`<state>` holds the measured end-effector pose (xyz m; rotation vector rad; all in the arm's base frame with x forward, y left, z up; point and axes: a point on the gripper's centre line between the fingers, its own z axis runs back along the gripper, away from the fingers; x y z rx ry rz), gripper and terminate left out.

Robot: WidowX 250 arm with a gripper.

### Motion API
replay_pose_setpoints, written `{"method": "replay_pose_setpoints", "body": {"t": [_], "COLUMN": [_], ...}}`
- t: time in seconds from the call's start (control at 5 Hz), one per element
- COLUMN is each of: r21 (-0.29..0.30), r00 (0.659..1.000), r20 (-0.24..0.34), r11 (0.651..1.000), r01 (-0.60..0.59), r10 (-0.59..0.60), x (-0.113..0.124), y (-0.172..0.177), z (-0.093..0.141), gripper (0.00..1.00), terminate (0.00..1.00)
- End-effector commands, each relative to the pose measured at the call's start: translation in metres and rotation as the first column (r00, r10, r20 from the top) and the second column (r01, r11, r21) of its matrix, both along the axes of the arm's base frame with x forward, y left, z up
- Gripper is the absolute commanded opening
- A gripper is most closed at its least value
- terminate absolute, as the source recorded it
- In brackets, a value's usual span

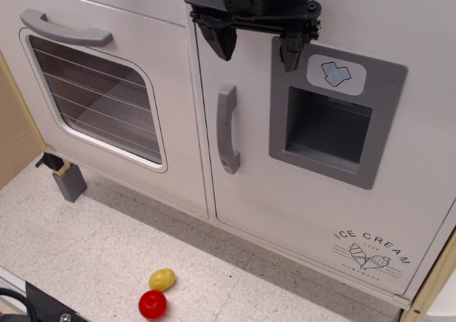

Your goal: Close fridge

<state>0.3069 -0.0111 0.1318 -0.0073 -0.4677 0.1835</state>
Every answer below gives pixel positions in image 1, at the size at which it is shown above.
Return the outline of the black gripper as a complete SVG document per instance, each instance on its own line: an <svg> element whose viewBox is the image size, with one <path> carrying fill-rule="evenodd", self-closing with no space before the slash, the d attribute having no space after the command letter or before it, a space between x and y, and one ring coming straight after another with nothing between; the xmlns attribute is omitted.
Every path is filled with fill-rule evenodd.
<svg viewBox="0 0 456 322"><path fill-rule="evenodd" d="M184 0L190 16L212 50L232 58L236 28L280 35L280 56L286 72L298 68L301 52L317 39L322 8L314 0Z"/></svg>

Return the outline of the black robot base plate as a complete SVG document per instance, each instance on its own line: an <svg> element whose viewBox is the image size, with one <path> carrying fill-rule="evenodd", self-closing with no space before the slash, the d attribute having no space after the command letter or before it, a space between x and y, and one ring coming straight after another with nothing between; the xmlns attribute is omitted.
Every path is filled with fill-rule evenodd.
<svg viewBox="0 0 456 322"><path fill-rule="evenodd" d="M60 321L61 316L68 314L71 321L87 322L85 316L61 303L33 284L26 282L26 297L35 309L39 321Z"/></svg>

